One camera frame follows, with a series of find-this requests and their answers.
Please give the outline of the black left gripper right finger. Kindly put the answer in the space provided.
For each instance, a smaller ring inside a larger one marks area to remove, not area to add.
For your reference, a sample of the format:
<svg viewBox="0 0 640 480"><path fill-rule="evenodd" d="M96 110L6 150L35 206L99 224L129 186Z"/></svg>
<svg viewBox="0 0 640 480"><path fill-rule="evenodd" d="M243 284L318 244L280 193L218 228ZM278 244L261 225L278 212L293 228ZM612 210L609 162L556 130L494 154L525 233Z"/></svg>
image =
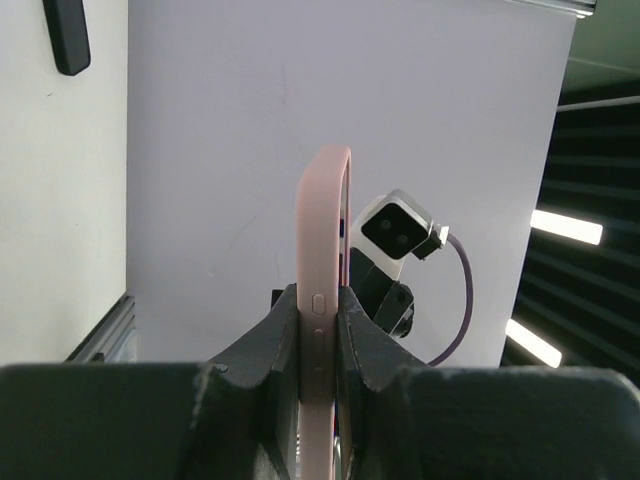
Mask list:
<svg viewBox="0 0 640 480"><path fill-rule="evenodd" d="M339 435L348 479L635 479L639 392L604 369L429 367L343 288Z"/></svg>

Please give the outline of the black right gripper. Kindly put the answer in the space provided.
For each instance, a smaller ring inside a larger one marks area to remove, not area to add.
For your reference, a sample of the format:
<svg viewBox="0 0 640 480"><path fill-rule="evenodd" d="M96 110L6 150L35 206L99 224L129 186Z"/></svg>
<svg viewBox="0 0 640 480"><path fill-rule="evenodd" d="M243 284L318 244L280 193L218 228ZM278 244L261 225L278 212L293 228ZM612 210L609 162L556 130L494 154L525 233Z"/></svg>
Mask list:
<svg viewBox="0 0 640 480"><path fill-rule="evenodd" d="M413 327L414 296L356 247L350 249L350 287L367 316L394 338L405 338Z"/></svg>

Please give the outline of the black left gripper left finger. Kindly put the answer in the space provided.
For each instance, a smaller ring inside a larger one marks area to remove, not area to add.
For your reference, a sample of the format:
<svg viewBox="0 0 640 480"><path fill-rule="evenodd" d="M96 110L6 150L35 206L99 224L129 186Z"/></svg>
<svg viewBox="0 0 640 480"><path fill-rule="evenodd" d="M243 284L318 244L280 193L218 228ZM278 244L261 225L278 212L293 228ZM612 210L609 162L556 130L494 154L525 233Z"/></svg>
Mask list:
<svg viewBox="0 0 640 480"><path fill-rule="evenodd" d="M200 363L64 362L1 371L5 479L292 479L298 311L288 286Z"/></svg>

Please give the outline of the pink silicone phone case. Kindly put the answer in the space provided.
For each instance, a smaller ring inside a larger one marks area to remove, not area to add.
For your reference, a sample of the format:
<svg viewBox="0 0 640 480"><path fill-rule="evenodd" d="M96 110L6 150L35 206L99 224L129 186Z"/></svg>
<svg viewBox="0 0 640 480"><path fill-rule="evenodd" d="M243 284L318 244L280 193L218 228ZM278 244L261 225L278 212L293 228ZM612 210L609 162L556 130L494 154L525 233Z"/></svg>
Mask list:
<svg viewBox="0 0 640 480"><path fill-rule="evenodd" d="M349 283L351 150L324 146L296 196L300 477L334 477L336 323Z"/></svg>

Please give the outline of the black smartphone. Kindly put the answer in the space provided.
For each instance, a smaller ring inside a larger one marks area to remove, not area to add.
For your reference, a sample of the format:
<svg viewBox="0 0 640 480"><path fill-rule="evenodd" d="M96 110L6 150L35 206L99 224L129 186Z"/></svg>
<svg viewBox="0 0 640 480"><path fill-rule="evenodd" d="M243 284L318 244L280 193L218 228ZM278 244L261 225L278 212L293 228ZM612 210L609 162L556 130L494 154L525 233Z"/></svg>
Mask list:
<svg viewBox="0 0 640 480"><path fill-rule="evenodd" d="M91 50L82 0L42 1L57 70L75 76L91 64Z"/></svg>

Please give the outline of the ceiling light strip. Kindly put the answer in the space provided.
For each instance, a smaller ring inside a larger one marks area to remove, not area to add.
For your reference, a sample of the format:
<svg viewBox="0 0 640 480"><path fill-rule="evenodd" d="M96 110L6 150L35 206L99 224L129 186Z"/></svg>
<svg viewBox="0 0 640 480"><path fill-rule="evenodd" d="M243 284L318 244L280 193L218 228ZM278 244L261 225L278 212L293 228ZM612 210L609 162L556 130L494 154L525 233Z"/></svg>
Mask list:
<svg viewBox="0 0 640 480"><path fill-rule="evenodd" d="M505 328L506 337L538 360L552 368L558 368L562 361L562 352L533 333L521 323L509 319Z"/></svg>
<svg viewBox="0 0 640 480"><path fill-rule="evenodd" d="M603 234L601 224L538 209L531 215L530 226L535 230L590 245L599 245Z"/></svg>

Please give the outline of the right aluminium frame post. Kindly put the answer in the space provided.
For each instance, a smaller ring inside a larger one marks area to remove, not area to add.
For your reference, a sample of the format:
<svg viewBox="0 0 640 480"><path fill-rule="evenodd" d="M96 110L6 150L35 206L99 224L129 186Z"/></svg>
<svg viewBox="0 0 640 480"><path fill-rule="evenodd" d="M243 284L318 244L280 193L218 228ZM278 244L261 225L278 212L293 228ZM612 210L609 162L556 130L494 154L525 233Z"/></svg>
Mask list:
<svg viewBox="0 0 640 480"><path fill-rule="evenodd" d="M135 299L124 295L107 312L66 362L133 363L137 361Z"/></svg>

